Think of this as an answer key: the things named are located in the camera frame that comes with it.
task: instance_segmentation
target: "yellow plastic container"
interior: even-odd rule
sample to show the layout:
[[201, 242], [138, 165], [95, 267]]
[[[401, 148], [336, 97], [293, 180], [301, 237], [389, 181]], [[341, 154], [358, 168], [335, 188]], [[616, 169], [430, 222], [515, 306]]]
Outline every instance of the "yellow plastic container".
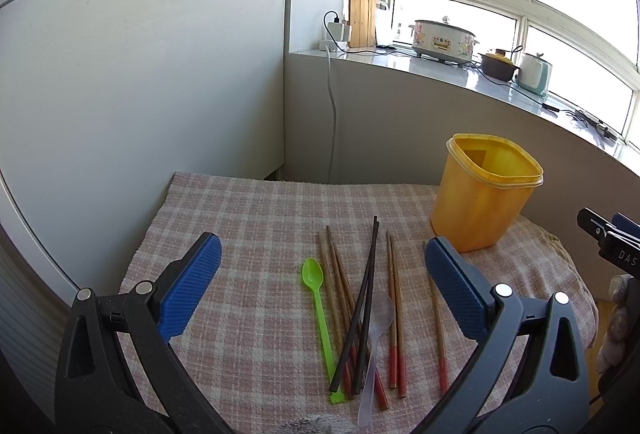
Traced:
[[447, 149], [431, 226], [459, 252], [491, 246], [542, 185], [542, 167], [522, 147], [498, 136], [455, 134]]

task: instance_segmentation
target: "black chopstick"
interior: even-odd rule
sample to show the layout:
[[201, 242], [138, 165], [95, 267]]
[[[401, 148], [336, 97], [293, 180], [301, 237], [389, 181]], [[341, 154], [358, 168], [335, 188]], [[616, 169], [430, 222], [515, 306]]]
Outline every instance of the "black chopstick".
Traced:
[[[374, 223], [377, 223], [377, 217], [374, 218]], [[374, 224], [375, 234], [378, 232], [378, 226]], [[367, 265], [364, 269], [364, 274], [362, 276], [362, 283], [360, 284], [360, 291], [358, 292], [358, 298], [356, 299], [356, 305], [353, 309], [353, 315], [351, 316], [351, 322], [349, 324], [349, 331], [347, 331], [347, 336], [344, 338], [344, 344], [342, 345], [342, 352], [340, 353], [340, 359], [338, 359], [338, 364], [335, 367], [334, 377], [331, 380], [331, 384], [329, 385], [330, 392], [336, 392], [338, 390], [338, 386], [340, 385], [341, 375], [344, 372], [344, 366], [347, 363], [347, 358], [349, 357], [349, 351], [351, 346], [353, 345], [353, 341], [356, 336], [356, 327], [358, 326], [358, 322], [360, 321], [360, 309], [362, 308], [362, 302], [365, 297], [367, 283], [369, 282], [369, 267], [371, 260], [371, 252], [369, 251], [369, 258], [367, 259]]]
[[360, 340], [358, 341], [358, 362], [356, 363], [355, 377], [352, 391], [359, 394], [362, 389], [362, 374], [364, 373], [365, 358], [367, 354], [367, 339], [369, 338], [369, 323], [371, 321], [371, 300], [373, 297], [373, 276], [376, 264], [376, 242], [378, 240], [378, 227], [380, 222], [378, 217], [373, 217], [373, 233], [371, 234], [371, 248], [369, 249], [369, 259], [367, 260], [367, 299], [364, 304], [364, 316], [360, 329]]

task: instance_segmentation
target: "pink checkered cloth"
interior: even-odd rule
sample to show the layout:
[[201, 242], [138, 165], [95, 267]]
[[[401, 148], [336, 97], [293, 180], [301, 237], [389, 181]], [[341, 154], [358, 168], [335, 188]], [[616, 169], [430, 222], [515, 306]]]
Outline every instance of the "pink checkered cloth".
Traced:
[[[185, 332], [171, 340], [204, 396], [229, 425], [245, 433], [316, 413], [355, 422], [358, 400], [338, 405], [328, 401], [312, 294], [302, 284], [301, 269], [307, 257], [319, 257], [316, 232], [330, 224], [357, 291], [377, 215], [378, 290], [387, 288], [386, 229], [398, 245], [408, 397], [399, 400], [396, 390], [387, 389], [390, 409], [381, 412], [374, 405], [367, 431], [407, 433], [439, 398], [434, 317], [422, 255], [422, 241], [434, 237], [429, 214], [435, 198], [436, 187], [431, 186], [327, 186], [177, 173], [121, 290], [131, 290], [140, 280], [155, 280], [202, 232], [217, 234], [223, 245], [220, 268]], [[505, 282], [521, 296], [546, 299], [564, 291], [574, 306], [583, 344], [592, 341], [597, 322], [593, 298], [558, 239], [539, 226], [518, 217], [495, 246], [463, 257], [491, 283]], [[476, 343], [462, 336], [439, 298], [453, 381]], [[142, 396], [161, 410], [128, 335], [122, 343]], [[524, 338], [519, 338], [486, 410], [500, 403], [523, 347]], [[378, 357], [386, 385], [388, 335], [381, 339]]]

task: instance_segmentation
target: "kettle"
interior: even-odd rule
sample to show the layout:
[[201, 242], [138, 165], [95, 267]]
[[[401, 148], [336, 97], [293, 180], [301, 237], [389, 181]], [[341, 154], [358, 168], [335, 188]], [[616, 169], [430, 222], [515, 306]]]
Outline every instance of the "kettle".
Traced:
[[549, 90], [551, 64], [542, 58], [543, 53], [524, 53], [520, 59], [520, 71], [516, 84], [538, 96], [545, 96]]

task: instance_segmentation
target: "windowsill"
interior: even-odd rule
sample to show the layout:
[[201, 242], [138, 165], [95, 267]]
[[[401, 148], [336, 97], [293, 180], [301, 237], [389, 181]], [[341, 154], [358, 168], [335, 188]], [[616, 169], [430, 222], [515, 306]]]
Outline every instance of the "windowsill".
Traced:
[[[354, 50], [365, 49], [367, 48], [355, 48]], [[301, 51], [296, 54], [326, 58], [326, 52], [320, 50]], [[500, 100], [501, 102], [510, 104], [511, 106], [515, 106], [521, 110], [526, 110], [531, 114], [535, 114], [540, 118], [543, 118], [548, 122], [551, 122], [558, 127], [562, 127], [572, 134], [583, 138], [585, 141], [598, 147], [608, 156], [618, 160], [629, 170], [640, 176], [640, 153], [635, 148], [625, 144], [622, 140], [606, 140], [594, 128], [590, 126], [585, 127], [580, 122], [574, 122], [568, 114], [562, 112], [563, 110], [571, 110], [573, 108], [552, 94], [549, 94], [546, 100], [543, 100], [535, 94], [521, 89], [513, 82], [510, 87], [496, 85], [488, 81], [476, 70], [467, 67], [441, 64], [440, 62], [432, 59], [396, 55], [355, 55], [341, 52], [331, 53], [331, 58], [360, 62], [363, 64], [371, 64], [373, 66], [408, 72], [421, 77], [446, 82], [447, 84], [475, 91], [494, 98], [495, 100]], [[541, 102], [544, 101], [550, 106], [557, 107], [561, 112], [555, 113], [543, 109], [521, 93], [525, 93], [526, 96], [531, 96]]]

